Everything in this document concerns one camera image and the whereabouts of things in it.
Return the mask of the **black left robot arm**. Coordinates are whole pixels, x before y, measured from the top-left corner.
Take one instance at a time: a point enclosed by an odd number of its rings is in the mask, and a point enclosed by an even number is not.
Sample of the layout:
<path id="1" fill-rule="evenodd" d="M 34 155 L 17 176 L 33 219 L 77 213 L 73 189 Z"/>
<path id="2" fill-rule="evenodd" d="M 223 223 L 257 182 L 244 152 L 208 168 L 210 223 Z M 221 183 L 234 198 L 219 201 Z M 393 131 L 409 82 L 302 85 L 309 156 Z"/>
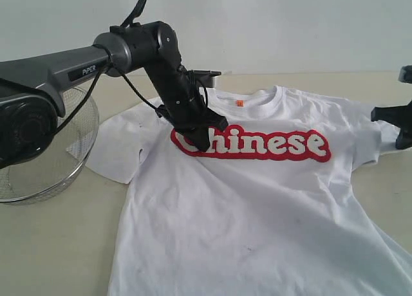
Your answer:
<path id="1" fill-rule="evenodd" d="M 199 151 L 210 147 L 210 128 L 227 128 L 227 119 L 208 106 L 207 86 L 216 72 L 186 69 L 168 24 L 121 24 L 85 48 L 1 63 L 1 166 L 28 162 L 48 148 L 75 116 L 66 111 L 66 91 L 138 69 L 161 98 L 155 113 Z"/>

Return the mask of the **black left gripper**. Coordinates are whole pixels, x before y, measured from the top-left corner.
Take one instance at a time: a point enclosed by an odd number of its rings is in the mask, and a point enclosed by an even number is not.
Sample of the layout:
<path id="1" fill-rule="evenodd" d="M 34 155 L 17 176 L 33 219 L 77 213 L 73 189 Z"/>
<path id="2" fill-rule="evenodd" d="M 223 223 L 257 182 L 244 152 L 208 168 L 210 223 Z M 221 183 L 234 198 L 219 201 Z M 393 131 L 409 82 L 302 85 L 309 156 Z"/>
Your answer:
<path id="1" fill-rule="evenodd" d="M 200 88 L 180 60 L 149 60 L 143 68 L 183 141 L 203 153 L 211 146 L 209 128 L 226 129 L 227 119 L 207 107 Z"/>

